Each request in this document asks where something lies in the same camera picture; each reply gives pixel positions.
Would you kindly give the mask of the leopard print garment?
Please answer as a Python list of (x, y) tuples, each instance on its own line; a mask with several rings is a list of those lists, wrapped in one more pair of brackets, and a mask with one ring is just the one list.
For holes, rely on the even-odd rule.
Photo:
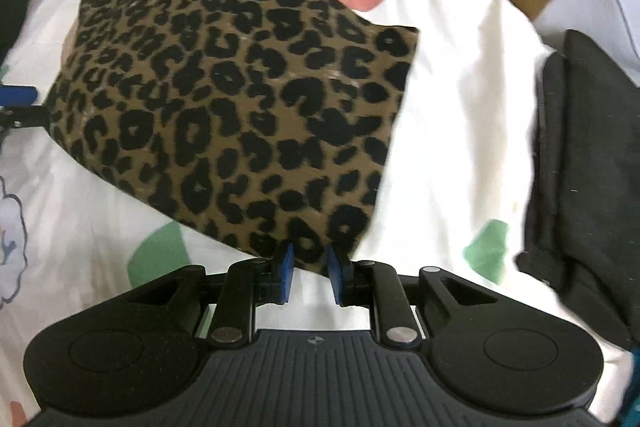
[(370, 227), (418, 43), (340, 0), (80, 0), (48, 131), (171, 220), (324, 272)]

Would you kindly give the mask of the folded black clothes stack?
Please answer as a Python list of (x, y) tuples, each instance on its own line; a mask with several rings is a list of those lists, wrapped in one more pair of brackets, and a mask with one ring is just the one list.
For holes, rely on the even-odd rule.
[(518, 269), (600, 337), (639, 347), (639, 88), (570, 29), (542, 66)]

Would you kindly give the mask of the cream bear print blanket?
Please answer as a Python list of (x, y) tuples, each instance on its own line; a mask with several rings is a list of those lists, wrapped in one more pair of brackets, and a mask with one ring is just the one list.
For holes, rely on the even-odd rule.
[[(397, 272), (416, 349), (376, 342), (328, 269), (297, 265), (254, 341), (207, 339), (243, 251), (78, 164), (47, 128), (1, 133), (6, 426), (603, 426), (631, 351), (518, 271), (547, 58), (508, 0), (340, 0), (419, 31), (374, 215), (353, 262)], [(47, 95), (80, 0), (29, 0), (6, 82)]]

